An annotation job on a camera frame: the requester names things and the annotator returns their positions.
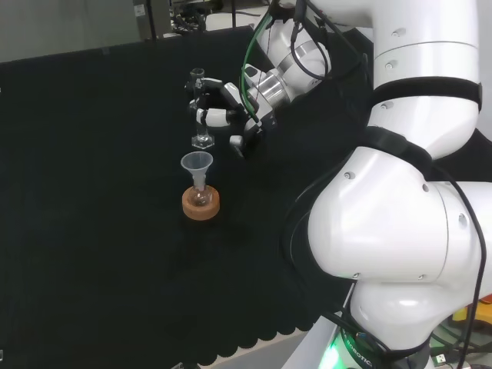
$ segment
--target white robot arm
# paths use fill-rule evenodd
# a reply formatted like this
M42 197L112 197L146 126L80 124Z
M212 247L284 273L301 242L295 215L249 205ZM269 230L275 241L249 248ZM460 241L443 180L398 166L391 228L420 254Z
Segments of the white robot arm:
M209 128L224 128L235 122L244 124L244 134L232 136L230 139L232 148L240 155L247 154L247 151L258 143L263 133L275 126L275 109L292 103L298 96L307 94L321 82L318 78L306 75L295 63L290 49L293 28L292 19L286 22L272 22L270 27L260 34L258 43L274 67L268 72L260 71L252 65L247 65L245 69L245 81L250 86L247 92L248 99L254 106L258 123L253 118L248 119L238 88L230 82L224 84L213 78L204 79L205 91L220 95L227 102L229 109L210 108L206 106L207 102L202 102L198 109L190 111L198 124L207 125ZM305 30L298 33L294 49L299 62L316 75L322 76L331 70L326 48L323 45L319 45L318 48ZM191 94L191 86L187 84L185 88L188 94ZM194 100L190 102L190 106L194 106L193 103Z
M384 128L432 159L461 148L479 113L474 0L312 0L342 25L374 28L377 101ZM492 184L460 183L492 245ZM392 350L423 344L472 302L480 245L448 183L385 150L357 148L311 211L311 250L323 270L358 280L351 313ZM492 293L487 261L480 296Z

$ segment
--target black cloth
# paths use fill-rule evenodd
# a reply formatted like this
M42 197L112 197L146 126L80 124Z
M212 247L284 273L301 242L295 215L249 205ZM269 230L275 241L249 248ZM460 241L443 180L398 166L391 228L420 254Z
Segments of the black cloth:
M239 28L0 65L2 367L210 364L343 303L349 282L301 253L305 228L294 256L313 291L300 298L278 232L295 197L354 147L360 75L280 110L250 161L216 133L207 180L220 213L182 214L188 73L237 82L250 37ZM258 49L251 63L269 67ZM445 163L457 179L492 181L489 165L470 169L492 160L479 140Z

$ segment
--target floor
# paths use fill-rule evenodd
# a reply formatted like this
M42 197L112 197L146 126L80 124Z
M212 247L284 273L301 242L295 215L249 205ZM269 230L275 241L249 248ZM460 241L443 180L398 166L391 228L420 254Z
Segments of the floor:
M453 331L455 334L460 334L459 329L450 327L446 321L443 322L443 325L447 327L447 329ZM456 341L456 338L449 335L444 329L440 327L437 327L434 333L438 337L441 337L448 342L454 343ZM492 335L474 332L471 336L471 341L478 345L487 344L492 341ZM430 345L433 347L442 346L442 344L436 342L434 339L431 339ZM492 367L492 354L471 354L468 355L467 361L469 364L482 364Z

